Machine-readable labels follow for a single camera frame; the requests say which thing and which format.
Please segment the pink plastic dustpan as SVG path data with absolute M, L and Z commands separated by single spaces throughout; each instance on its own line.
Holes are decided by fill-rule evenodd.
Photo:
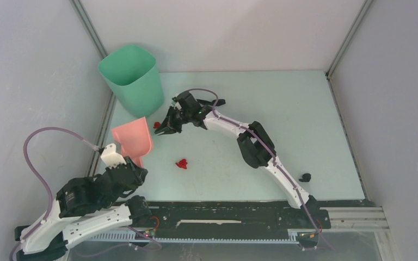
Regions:
M 146 117 L 141 117 L 112 129 L 113 139 L 121 146 L 121 155 L 130 157 L 144 168 L 143 158 L 153 150 L 153 140 Z

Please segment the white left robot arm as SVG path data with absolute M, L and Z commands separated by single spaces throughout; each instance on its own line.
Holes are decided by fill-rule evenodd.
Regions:
M 145 197 L 133 193 L 147 169 L 130 157 L 103 174 L 73 178 L 56 194 L 49 214 L 15 228 L 19 250 L 11 260 L 56 260 L 95 235 L 123 226 L 145 226 L 151 211 Z

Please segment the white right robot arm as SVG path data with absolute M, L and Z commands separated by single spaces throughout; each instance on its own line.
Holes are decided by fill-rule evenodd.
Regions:
M 223 104 L 225 101 L 219 97 L 212 101 L 201 100 L 192 95 L 192 89 L 186 90 L 172 98 L 172 104 L 155 134 L 181 133 L 183 125 L 191 123 L 195 127 L 235 137 L 245 163 L 253 169 L 266 169 L 283 189 L 289 205 L 297 209 L 296 223 L 301 227 L 316 227 L 316 214 L 320 210 L 318 201 L 286 170 L 262 124 L 257 121 L 244 123 L 223 115 L 217 110 Z

